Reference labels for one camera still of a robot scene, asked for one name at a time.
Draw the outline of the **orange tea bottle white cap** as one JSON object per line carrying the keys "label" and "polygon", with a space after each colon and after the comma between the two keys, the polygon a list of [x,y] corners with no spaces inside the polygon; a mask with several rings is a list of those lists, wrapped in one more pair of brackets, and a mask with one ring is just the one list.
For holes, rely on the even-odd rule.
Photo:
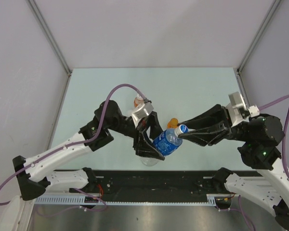
{"label": "orange tea bottle white cap", "polygon": [[134,98],[133,104],[134,104],[134,107],[137,107],[138,105],[144,104],[144,100],[140,94],[137,94],[137,96]]}

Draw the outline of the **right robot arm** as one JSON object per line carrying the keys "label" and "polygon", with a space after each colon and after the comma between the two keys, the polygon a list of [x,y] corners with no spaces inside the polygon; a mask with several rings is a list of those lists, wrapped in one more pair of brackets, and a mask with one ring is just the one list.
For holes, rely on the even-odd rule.
{"label": "right robot arm", "polygon": [[274,192],[256,187],[224,167],[214,174],[213,189],[218,193],[236,193],[258,204],[289,231],[289,180],[282,168],[282,154],[277,149],[285,137],[280,119],[260,114],[257,106],[217,104],[182,124],[189,132],[180,138],[200,146],[212,146],[223,139],[244,142],[238,148],[243,163],[261,174]]}

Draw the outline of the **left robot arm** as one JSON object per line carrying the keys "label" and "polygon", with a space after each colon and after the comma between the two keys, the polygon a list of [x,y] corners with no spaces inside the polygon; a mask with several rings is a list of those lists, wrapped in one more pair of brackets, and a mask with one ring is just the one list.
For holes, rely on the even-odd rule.
{"label": "left robot arm", "polygon": [[114,139],[111,130],[132,138],[137,156],[165,160],[152,143],[162,129],[150,101],[137,106],[131,116],[124,116],[113,100],[102,102],[93,120],[67,141],[34,157],[13,159],[22,199],[33,200],[47,191],[100,193],[100,182],[91,168],[75,171],[58,171],[57,168],[108,145]]}

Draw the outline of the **small orange bottle gold cap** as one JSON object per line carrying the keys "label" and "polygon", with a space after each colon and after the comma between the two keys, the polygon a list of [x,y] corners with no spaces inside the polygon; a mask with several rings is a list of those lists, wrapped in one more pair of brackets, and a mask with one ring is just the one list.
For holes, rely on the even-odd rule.
{"label": "small orange bottle gold cap", "polygon": [[167,128],[177,128],[178,127],[178,119],[177,118],[172,118],[168,124],[167,124]]}

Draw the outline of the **blue Pocari Sweat bottle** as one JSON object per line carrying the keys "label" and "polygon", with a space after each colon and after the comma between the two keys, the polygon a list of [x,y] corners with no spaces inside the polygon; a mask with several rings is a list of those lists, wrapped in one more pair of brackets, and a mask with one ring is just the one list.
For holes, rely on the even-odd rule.
{"label": "blue Pocari Sweat bottle", "polygon": [[166,157],[176,151],[183,143],[177,128],[168,128],[153,140],[153,145]]}

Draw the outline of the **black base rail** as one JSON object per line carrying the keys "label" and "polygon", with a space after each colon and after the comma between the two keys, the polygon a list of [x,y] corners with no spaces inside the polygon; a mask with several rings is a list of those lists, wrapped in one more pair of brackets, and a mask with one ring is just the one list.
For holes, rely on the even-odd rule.
{"label": "black base rail", "polygon": [[140,170],[91,170],[88,185],[78,187],[86,192],[101,192],[104,195],[120,189],[182,190],[210,193],[226,192],[222,185],[229,175],[259,177],[255,171],[231,171],[224,167],[212,171],[140,171]]}

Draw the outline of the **blue Pocari bottle cap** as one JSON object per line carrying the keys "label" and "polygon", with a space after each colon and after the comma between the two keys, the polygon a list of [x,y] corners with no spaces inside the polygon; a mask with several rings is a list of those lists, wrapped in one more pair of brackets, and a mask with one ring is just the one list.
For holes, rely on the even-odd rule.
{"label": "blue Pocari bottle cap", "polygon": [[177,129],[178,129],[177,132],[179,135],[188,132],[188,127],[186,125],[179,125]]}

